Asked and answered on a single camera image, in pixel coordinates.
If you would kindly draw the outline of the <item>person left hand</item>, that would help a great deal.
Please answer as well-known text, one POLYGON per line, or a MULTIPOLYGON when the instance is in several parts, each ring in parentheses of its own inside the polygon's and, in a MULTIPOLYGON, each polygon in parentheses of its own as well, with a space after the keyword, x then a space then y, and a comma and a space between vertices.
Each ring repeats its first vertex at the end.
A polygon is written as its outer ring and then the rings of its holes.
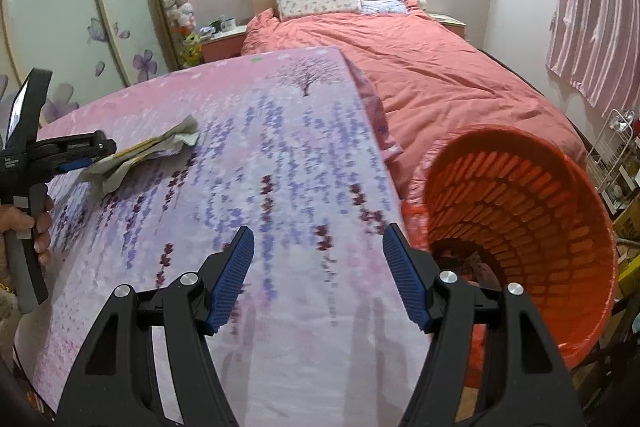
POLYGON ((34 248, 42 265, 46 265, 51 259, 50 228, 52 227, 52 218, 49 211, 53 207, 53 199, 47 196, 44 200, 44 211, 37 219, 12 205, 2 205, 0 211, 1 233, 6 231, 31 232, 32 230, 37 232, 34 248))

